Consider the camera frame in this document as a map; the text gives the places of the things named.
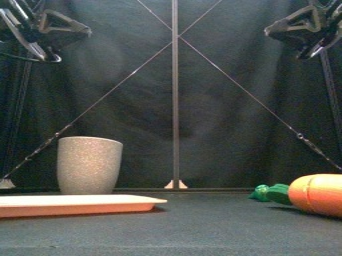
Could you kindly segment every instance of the metal rod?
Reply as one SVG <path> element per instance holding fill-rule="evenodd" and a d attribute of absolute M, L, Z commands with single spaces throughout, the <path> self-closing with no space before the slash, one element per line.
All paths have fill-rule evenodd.
<path fill-rule="evenodd" d="M 172 0 L 172 129 L 173 189 L 178 189 L 178 73 L 177 73 L 177 0 Z"/>

